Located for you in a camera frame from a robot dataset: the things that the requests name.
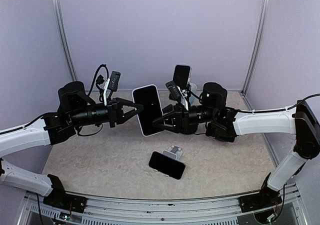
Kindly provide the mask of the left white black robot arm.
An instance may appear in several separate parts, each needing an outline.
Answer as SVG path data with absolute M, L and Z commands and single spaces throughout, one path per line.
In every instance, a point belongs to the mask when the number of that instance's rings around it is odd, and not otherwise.
M 58 90 L 60 105 L 57 112 L 44 113 L 33 121 L 0 132 L 0 183 L 50 197 L 63 208 L 70 196 L 57 176 L 42 175 L 17 167 L 3 157 L 26 149 L 53 146 L 76 135 L 81 127 L 110 127 L 124 124 L 143 110 L 143 105 L 123 98 L 96 103 L 86 94 L 81 81 L 73 81 Z

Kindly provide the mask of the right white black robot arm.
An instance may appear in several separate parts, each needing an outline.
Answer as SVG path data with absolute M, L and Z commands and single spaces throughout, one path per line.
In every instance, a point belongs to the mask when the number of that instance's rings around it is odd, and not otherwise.
M 207 123 L 206 135 L 216 140 L 233 142 L 237 136 L 248 134 L 283 133 L 294 134 L 295 145 L 265 180 L 262 191 L 256 195 L 256 203 L 266 207 L 275 192 L 320 153 L 320 124 L 305 99 L 295 105 L 271 110 L 239 110 L 226 106 L 228 92 L 215 82 L 203 86 L 200 105 L 182 103 L 182 93 L 173 81 L 166 87 L 177 101 L 167 106 L 164 115 L 155 119 L 156 128 L 174 133 L 191 133 L 198 124 Z

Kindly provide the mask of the grey folding phone stand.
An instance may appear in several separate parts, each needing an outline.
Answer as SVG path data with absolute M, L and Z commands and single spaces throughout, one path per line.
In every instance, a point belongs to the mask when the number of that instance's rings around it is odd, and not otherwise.
M 179 161 L 183 155 L 183 150 L 175 145 L 172 145 L 168 149 L 162 151 L 162 155 L 167 156 L 173 160 Z

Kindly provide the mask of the tall black phone stand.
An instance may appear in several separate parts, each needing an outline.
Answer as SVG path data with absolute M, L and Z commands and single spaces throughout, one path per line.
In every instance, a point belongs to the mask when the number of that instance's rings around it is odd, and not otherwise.
M 171 124 L 176 128 L 176 131 L 179 131 L 185 135 L 194 134 L 197 129 L 197 124 L 191 124 L 189 109 L 191 104 L 189 102 L 190 92 L 188 89 L 181 89 L 176 83 L 172 80 L 167 82 L 166 88 L 169 91 L 169 98 L 176 102 L 175 105 L 171 107 Z

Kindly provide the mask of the phone on tall stand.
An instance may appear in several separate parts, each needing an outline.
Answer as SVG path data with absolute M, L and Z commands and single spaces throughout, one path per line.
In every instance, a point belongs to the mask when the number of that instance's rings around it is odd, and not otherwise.
M 177 64 L 174 68 L 173 82 L 181 90 L 185 90 L 190 80 L 191 67 L 189 65 Z

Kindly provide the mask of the blue phone on grey stand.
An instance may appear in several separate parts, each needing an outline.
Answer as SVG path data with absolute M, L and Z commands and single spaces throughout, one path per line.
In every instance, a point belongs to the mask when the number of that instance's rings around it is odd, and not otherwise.
M 176 180 L 180 180 L 182 178 L 186 169 L 186 165 L 184 163 L 157 151 L 152 153 L 148 166 Z

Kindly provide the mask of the black phone lying flat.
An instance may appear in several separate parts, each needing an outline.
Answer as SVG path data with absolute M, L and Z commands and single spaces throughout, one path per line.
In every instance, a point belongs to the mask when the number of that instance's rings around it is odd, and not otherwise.
M 209 138 L 212 138 L 221 142 L 233 143 L 235 141 L 235 136 L 225 136 L 225 135 L 218 134 L 218 132 L 214 129 L 212 122 L 209 122 L 206 125 L 205 135 Z

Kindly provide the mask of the light blue cup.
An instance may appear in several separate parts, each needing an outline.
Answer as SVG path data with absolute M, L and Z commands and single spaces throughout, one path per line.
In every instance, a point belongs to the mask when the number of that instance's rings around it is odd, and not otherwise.
M 194 83 L 189 83 L 188 84 L 188 94 L 189 94 L 189 103 L 190 105 L 193 105 L 193 103 L 196 100 L 195 95 L 197 94 L 197 85 Z

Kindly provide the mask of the front aluminium rail base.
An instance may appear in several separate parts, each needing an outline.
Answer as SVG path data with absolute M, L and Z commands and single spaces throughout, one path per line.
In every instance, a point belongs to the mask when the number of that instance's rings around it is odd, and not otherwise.
M 255 215 L 266 211 L 242 212 L 241 194 L 194 199 L 125 199 L 86 195 L 83 213 L 68 212 L 37 200 L 27 192 L 17 225 L 256 225 Z

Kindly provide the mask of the left aluminium frame post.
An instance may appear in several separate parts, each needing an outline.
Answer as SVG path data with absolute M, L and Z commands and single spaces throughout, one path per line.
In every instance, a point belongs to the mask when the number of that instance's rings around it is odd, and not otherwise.
M 70 52 L 70 47 L 67 39 L 67 34 L 64 26 L 63 13 L 60 0 L 52 0 L 54 15 L 57 22 L 58 33 L 63 49 L 63 54 L 66 61 L 67 70 L 72 82 L 78 81 L 77 72 L 73 63 L 73 59 Z

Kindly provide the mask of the aluminium frame post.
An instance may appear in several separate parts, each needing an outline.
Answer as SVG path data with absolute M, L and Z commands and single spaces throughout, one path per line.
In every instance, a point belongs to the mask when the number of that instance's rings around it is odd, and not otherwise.
M 244 84 L 241 90 L 241 93 L 244 97 L 247 95 L 250 88 L 251 81 L 253 79 L 253 75 L 254 75 L 254 71 L 255 71 L 258 55 L 259 55 L 259 50 L 260 50 L 262 39 L 263 39 L 269 2 L 270 0 L 262 0 L 261 2 L 261 8 L 260 8 L 260 13 L 258 18 L 257 31 L 254 39 L 254 44 L 253 44 L 253 50 L 250 56 L 249 67 L 248 67 Z
M 72 82 L 78 81 L 77 72 L 73 63 L 73 59 L 70 52 L 70 47 L 67 39 L 67 34 L 64 26 L 63 13 L 60 0 L 52 0 L 54 15 L 57 22 L 58 33 L 63 49 L 63 54 L 66 61 L 67 70 Z

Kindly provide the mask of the right aluminium frame post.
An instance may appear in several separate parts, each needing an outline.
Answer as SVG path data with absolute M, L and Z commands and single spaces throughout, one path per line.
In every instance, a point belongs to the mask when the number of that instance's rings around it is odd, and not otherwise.
M 241 93 L 244 97 L 247 95 L 250 88 L 251 81 L 253 79 L 253 75 L 254 75 L 254 71 L 255 71 L 258 55 L 259 55 L 259 50 L 260 50 L 262 39 L 263 39 L 269 2 L 270 0 L 262 0 L 261 2 L 261 8 L 260 8 L 260 13 L 258 18 L 257 31 L 254 39 L 254 44 L 253 44 L 253 50 L 250 56 L 249 67 L 248 67 L 244 84 L 241 90 Z

